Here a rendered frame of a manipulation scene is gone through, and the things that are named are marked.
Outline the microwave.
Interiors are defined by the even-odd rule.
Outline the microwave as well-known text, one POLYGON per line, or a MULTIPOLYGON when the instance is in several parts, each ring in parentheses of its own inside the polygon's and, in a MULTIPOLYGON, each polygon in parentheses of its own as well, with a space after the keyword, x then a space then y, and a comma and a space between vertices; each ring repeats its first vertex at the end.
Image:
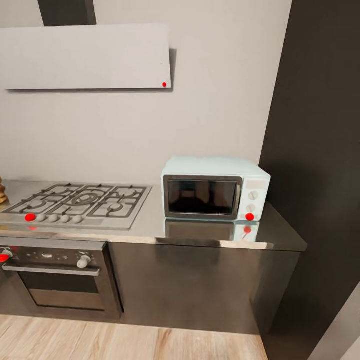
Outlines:
POLYGON ((161 173, 163 217, 259 221, 270 181, 244 157, 171 156, 161 173))

